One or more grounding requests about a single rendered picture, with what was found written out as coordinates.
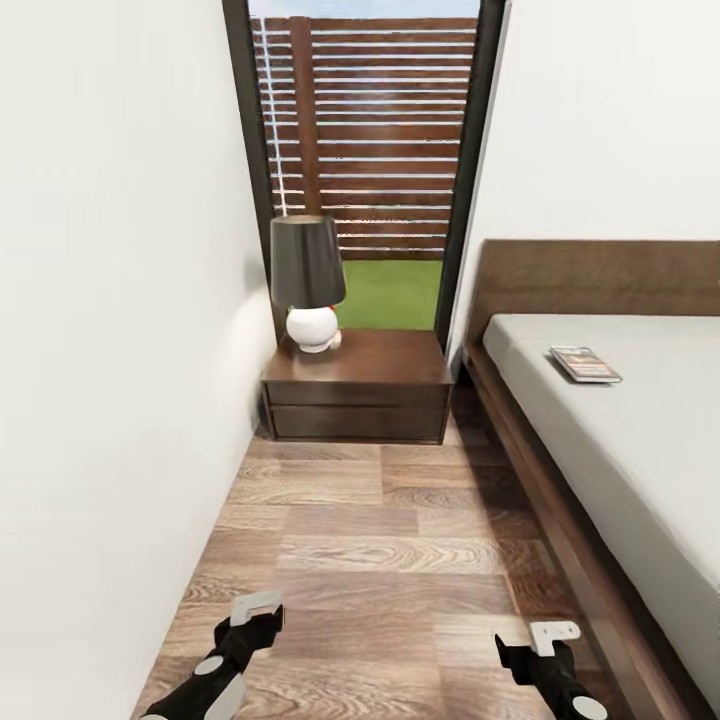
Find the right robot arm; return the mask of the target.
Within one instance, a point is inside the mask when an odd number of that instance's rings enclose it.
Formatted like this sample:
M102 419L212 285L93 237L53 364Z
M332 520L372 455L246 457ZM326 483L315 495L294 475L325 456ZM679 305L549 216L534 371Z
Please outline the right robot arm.
M531 623L534 642L506 646L496 634L503 668L511 668L517 685L536 685L556 720L614 720L610 712L581 683L577 683L573 653L564 640L578 639L572 621Z

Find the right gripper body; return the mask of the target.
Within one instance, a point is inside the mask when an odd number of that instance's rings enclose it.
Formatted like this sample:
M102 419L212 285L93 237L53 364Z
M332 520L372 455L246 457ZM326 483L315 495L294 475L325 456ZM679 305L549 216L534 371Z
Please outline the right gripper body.
M508 656L512 677L517 685L536 685L544 698L544 684L550 674L561 672L564 676L577 682L573 653L569 646L555 644L554 656L539 657L529 645L508 646Z

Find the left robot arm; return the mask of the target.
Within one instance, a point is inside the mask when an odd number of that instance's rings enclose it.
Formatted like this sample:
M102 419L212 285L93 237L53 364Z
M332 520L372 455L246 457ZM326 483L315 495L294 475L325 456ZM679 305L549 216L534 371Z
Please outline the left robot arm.
M271 647L282 631L283 605L275 613L251 615L249 610L278 601L276 589L233 597L231 616L215 627L216 648L188 681L137 720L233 720L242 699L241 674L253 651Z

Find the hardback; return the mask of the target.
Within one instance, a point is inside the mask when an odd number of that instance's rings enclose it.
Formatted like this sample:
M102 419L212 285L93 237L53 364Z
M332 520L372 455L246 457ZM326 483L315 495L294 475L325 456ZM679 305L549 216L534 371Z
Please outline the hardback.
M620 383L623 380L588 347L550 346L549 352L576 382Z

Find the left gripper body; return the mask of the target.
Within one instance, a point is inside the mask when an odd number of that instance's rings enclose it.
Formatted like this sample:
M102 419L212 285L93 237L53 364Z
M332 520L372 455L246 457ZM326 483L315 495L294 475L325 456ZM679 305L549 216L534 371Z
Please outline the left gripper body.
M251 655L255 649L271 647L275 638L273 613L251 615L251 619L244 625L231 627L230 621L225 620L215 627L216 648L220 648L220 646L226 642L225 640L232 640L234 638L244 642L249 659L251 659Z

